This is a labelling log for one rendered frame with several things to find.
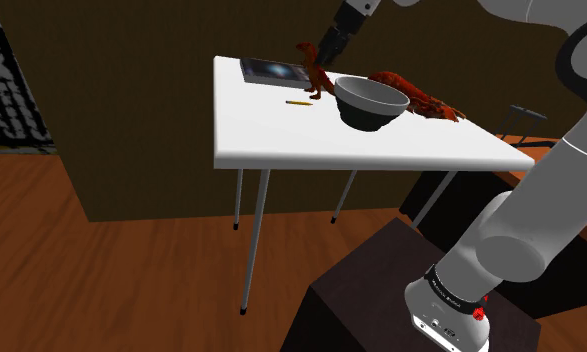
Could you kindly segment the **white table with metal legs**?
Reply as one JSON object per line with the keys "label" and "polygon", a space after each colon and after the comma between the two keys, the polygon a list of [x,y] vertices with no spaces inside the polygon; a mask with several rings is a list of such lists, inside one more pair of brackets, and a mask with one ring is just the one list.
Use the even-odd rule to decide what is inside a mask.
{"label": "white table with metal legs", "polygon": [[241,305],[248,305],[261,221],[273,170],[527,171],[534,161],[462,119],[404,112],[376,132],[340,118],[326,94],[312,106],[286,104],[308,96],[296,88],[246,83],[237,58],[213,59],[214,166],[257,170],[259,190]]}

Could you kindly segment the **grey book with dark cover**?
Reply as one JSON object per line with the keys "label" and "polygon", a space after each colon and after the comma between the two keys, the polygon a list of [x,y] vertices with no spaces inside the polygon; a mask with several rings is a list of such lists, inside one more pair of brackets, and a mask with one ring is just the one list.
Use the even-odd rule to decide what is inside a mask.
{"label": "grey book with dark cover", "polygon": [[296,89],[311,87],[308,72],[301,65],[256,58],[241,58],[240,67],[246,83]]}

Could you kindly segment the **black bowl with white inside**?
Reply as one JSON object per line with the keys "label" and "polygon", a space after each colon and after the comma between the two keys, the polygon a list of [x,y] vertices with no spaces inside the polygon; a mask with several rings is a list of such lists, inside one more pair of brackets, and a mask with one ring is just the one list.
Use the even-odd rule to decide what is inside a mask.
{"label": "black bowl with white inside", "polygon": [[378,131],[410,105],[409,97],[398,89],[362,77],[337,78],[334,94],[341,120],[363,132]]}

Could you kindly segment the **dark robot stand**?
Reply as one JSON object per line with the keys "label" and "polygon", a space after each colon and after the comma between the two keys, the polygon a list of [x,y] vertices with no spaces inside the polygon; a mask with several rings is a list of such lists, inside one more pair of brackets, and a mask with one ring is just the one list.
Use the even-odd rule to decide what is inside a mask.
{"label": "dark robot stand", "polygon": [[280,352],[448,352],[413,325],[404,299],[442,256],[390,221],[308,287]]}

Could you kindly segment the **red lizard figure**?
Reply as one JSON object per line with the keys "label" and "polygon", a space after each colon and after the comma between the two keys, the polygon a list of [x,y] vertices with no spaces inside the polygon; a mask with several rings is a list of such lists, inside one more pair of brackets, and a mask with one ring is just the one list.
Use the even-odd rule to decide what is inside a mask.
{"label": "red lizard figure", "polygon": [[314,45],[310,42],[301,42],[295,48],[304,54],[301,64],[307,70],[311,83],[311,87],[305,89],[306,92],[313,93],[310,99],[319,100],[323,90],[334,96],[334,84],[330,81],[324,69],[316,63],[317,52]]}

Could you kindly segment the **red lobster figure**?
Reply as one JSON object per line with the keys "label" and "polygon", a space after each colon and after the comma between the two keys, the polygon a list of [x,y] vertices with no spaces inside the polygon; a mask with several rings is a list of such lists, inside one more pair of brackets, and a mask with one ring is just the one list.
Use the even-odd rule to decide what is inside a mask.
{"label": "red lobster figure", "polygon": [[410,100],[407,107],[409,112],[426,118],[447,119],[453,122],[458,122],[460,118],[466,118],[466,115],[461,111],[424,93],[397,73],[389,71],[377,72],[369,75],[368,79],[388,85],[405,94]]}

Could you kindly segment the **dark metal stool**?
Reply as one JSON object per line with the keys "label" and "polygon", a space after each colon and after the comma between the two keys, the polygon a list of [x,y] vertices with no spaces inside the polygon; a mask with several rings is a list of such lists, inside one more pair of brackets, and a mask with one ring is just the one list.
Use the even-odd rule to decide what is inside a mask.
{"label": "dark metal stool", "polygon": [[524,107],[520,107],[517,105],[511,105],[509,107],[509,112],[508,112],[507,116],[504,118],[502,123],[496,128],[494,135],[501,134],[500,139],[504,140],[508,136],[510,130],[518,123],[518,121],[522,117],[528,117],[528,118],[532,119],[533,124],[529,127],[528,131],[521,137],[521,139],[516,143],[511,143],[511,146],[513,146],[515,148],[519,148],[519,147],[553,148],[557,144],[556,141],[551,141],[551,140],[526,142],[526,139],[529,137],[531,131],[540,122],[547,121],[548,118],[543,114],[534,112],[532,110],[529,110],[529,109],[526,109]]}

